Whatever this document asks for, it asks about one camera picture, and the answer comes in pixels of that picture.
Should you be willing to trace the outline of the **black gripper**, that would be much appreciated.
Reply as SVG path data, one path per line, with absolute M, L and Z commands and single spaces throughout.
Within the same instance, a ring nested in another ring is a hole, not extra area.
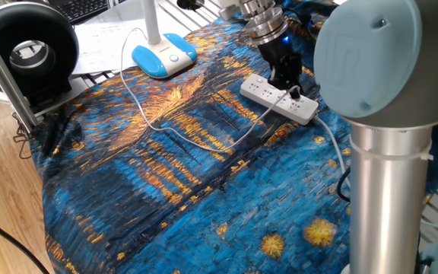
M 294 51 L 292 40 L 287 33 L 259 45 L 259 51 L 262 58 L 270 65 L 269 84 L 276 88 L 281 87 L 281 80 L 276 76 L 276 72 L 281 72 L 285 88 L 300 84 L 300 75 L 302 74 L 301 55 Z

